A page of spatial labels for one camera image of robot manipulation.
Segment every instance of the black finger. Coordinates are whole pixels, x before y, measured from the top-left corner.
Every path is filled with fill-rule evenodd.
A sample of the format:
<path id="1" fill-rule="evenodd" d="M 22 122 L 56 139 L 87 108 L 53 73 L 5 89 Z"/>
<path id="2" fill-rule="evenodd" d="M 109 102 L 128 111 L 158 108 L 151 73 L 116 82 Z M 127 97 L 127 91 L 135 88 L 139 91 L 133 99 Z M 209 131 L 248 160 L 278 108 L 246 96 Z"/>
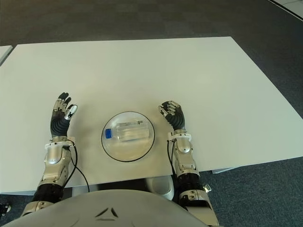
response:
<path id="1" fill-rule="evenodd" d="M 68 97 L 68 93 L 66 92 L 63 92 L 61 95 L 59 95 L 59 97 L 58 98 L 60 98 L 60 99 L 66 99 Z"/>
<path id="2" fill-rule="evenodd" d="M 74 104 L 71 104 L 67 109 L 69 110 L 69 109 L 71 109 L 71 107 L 73 106 Z"/>
<path id="3" fill-rule="evenodd" d="M 64 104 L 68 105 L 68 103 L 69 103 L 70 101 L 71 101 L 71 97 L 68 97 L 68 98 L 65 100 Z"/>
<path id="4" fill-rule="evenodd" d="M 163 108 L 164 108 L 165 110 L 167 110 L 167 106 L 168 106 L 168 104 L 169 104 L 169 102 L 168 102 L 168 101 L 166 101 L 166 102 L 162 103 L 162 106 L 163 106 Z"/>

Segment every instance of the clear plastic plate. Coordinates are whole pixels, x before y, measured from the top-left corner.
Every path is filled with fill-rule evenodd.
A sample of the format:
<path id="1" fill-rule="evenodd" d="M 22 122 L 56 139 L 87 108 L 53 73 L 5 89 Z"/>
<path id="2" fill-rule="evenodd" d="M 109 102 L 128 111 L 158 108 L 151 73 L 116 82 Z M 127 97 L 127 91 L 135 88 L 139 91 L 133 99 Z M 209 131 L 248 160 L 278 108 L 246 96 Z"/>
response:
<path id="1" fill-rule="evenodd" d="M 137 112 L 123 112 L 105 125 L 101 143 L 113 159 L 131 162 L 142 158 L 152 148 L 155 131 L 150 120 Z"/>

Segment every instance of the robotic hand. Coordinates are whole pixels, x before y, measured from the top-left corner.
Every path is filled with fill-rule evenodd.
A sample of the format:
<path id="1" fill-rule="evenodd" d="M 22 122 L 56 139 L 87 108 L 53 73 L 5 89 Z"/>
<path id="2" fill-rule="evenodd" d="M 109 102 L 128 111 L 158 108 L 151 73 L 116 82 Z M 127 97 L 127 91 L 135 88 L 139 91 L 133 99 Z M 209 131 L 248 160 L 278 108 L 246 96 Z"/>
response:
<path id="1" fill-rule="evenodd" d="M 181 106 L 174 101 L 167 101 L 159 106 L 160 113 L 171 124 L 174 130 L 185 129 L 185 119 Z"/>
<path id="2" fill-rule="evenodd" d="M 71 161 L 70 147 L 73 142 L 68 141 L 67 131 L 70 120 L 78 106 L 70 105 L 68 93 L 59 95 L 53 107 L 51 118 L 51 143 L 45 145 L 45 171 L 32 202 L 26 205 L 22 216 L 59 202 L 63 196 L 64 187 L 68 179 L 68 166 Z"/>
<path id="3" fill-rule="evenodd" d="M 169 133 L 169 141 L 173 142 L 172 149 L 176 160 L 174 177 L 179 205 L 207 225 L 218 226 L 217 217 L 207 195 L 211 189 L 209 185 L 201 184 L 200 174 L 193 159 L 191 135 L 185 130 L 181 106 L 174 101 L 167 101 L 159 106 L 159 111 L 174 129 L 173 133 Z"/>
<path id="4" fill-rule="evenodd" d="M 70 125 L 70 120 L 78 109 L 78 106 L 73 104 L 66 109 L 70 101 L 71 98 L 68 97 L 68 93 L 63 92 L 55 102 L 53 107 L 53 115 L 51 118 L 52 138 L 57 136 L 67 137 L 67 130 Z"/>

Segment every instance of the gray carpet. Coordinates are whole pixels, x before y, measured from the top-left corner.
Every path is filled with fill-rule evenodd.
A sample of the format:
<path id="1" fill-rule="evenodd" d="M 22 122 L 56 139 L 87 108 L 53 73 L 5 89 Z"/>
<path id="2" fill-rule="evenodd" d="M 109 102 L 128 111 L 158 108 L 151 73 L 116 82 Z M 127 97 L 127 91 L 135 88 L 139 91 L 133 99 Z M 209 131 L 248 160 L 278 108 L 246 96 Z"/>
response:
<path id="1" fill-rule="evenodd" d="M 303 117 L 303 22 L 267 0 L 0 0 L 0 45 L 227 35 Z M 302 166 L 297 158 L 202 176 L 226 227 L 296 227 Z M 13 205 L 0 225 L 29 200 L 0 195 Z"/>

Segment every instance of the robot finger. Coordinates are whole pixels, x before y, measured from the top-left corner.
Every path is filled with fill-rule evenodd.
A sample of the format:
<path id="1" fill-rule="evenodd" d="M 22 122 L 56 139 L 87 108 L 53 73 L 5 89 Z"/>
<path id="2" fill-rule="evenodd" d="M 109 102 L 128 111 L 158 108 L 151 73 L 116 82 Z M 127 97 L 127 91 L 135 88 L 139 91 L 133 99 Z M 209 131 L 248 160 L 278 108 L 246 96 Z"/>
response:
<path id="1" fill-rule="evenodd" d="M 65 100 L 67 97 L 68 97 L 68 93 L 67 92 L 63 92 L 61 95 L 59 95 L 58 99 Z"/>
<path id="2" fill-rule="evenodd" d="M 174 106 L 168 106 L 167 110 L 170 113 L 174 113 L 176 111 L 176 108 Z"/>
<path id="3" fill-rule="evenodd" d="M 60 104 L 61 104 L 61 99 L 58 98 L 55 102 L 55 105 L 53 106 L 53 111 L 58 111 Z"/>
<path id="4" fill-rule="evenodd" d="M 59 111 L 65 111 L 64 99 L 61 99 L 58 110 Z"/>
<path id="5" fill-rule="evenodd" d="M 161 106 L 164 108 L 164 109 L 167 109 L 167 106 L 169 105 L 169 101 L 166 101 L 164 103 L 161 104 Z"/>
<path id="6" fill-rule="evenodd" d="M 162 106 L 159 105 L 158 109 L 160 114 L 163 115 L 163 117 L 166 117 L 168 115 L 168 112 Z"/>
<path id="7" fill-rule="evenodd" d="M 175 111 L 173 111 L 173 110 L 168 110 L 167 112 L 168 112 L 170 115 L 173 115 L 173 116 L 175 115 Z"/>
<path id="8" fill-rule="evenodd" d="M 176 102 L 174 102 L 174 101 L 172 101 L 172 100 L 169 101 L 168 106 L 174 107 L 174 108 L 179 108 L 179 107 L 180 107 L 180 105 L 179 105 L 178 103 L 176 103 Z"/>
<path id="9" fill-rule="evenodd" d="M 63 107 L 64 107 L 64 110 L 66 109 L 66 107 L 67 107 L 67 105 L 68 105 L 68 103 L 71 101 L 71 97 L 68 97 L 65 101 L 64 101 L 64 103 L 63 103 Z"/>
<path id="10" fill-rule="evenodd" d="M 77 105 L 70 105 L 69 108 L 66 110 L 64 118 L 68 121 L 74 116 L 77 112 L 78 106 Z"/>

